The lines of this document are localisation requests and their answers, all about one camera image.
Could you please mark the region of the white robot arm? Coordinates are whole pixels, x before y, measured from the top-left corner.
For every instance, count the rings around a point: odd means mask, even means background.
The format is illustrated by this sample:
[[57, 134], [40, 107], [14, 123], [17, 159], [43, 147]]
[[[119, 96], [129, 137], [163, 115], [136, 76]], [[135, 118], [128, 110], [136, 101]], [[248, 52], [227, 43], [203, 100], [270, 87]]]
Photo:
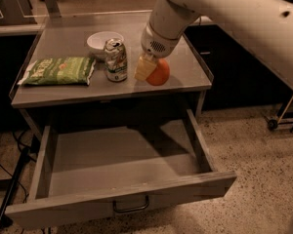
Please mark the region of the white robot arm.
[[293, 4], [284, 0], [156, 0], [135, 78], [171, 55], [186, 28], [208, 17], [293, 91]]

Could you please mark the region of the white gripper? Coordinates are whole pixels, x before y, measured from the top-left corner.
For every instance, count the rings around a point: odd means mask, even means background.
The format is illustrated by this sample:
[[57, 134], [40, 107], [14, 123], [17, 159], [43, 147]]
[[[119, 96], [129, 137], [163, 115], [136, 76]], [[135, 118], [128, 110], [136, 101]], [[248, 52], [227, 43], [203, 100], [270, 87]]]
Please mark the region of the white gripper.
[[167, 39], [162, 37], [147, 23], [141, 37], [142, 49], [146, 54], [139, 56], [135, 78], [139, 81], [145, 81], [155, 70], [158, 59], [170, 56], [178, 43], [179, 38]]

